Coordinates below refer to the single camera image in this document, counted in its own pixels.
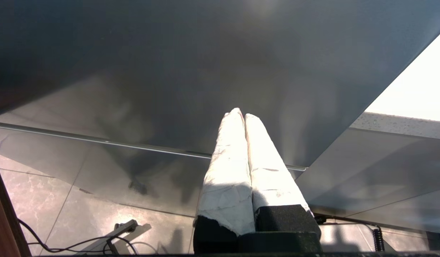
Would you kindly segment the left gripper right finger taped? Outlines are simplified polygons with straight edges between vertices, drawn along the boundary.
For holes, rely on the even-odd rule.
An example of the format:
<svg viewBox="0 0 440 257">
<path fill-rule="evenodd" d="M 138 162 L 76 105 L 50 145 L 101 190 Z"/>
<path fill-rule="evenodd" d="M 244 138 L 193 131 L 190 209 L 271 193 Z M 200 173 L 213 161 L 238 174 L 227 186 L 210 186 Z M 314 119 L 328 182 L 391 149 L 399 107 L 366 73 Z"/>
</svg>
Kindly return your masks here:
<svg viewBox="0 0 440 257">
<path fill-rule="evenodd" d="M 321 252 L 321 230 L 259 117 L 245 116 L 255 231 L 240 236 L 246 253 Z"/>
</svg>

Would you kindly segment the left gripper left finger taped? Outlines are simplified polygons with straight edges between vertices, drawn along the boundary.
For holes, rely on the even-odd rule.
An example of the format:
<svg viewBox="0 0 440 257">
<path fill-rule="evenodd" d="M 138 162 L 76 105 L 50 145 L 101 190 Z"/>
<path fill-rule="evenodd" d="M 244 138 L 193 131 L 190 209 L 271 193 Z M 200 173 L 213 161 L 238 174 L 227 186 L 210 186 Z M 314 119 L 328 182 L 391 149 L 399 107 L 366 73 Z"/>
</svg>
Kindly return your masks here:
<svg viewBox="0 0 440 257">
<path fill-rule="evenodd" d="M 195 254 L 233 253 L 238 239 L 254 233 L 252 186 L 239 108 L 222 117 L 210 165 L 204 176 L 193 232 Z"/>
</svg>

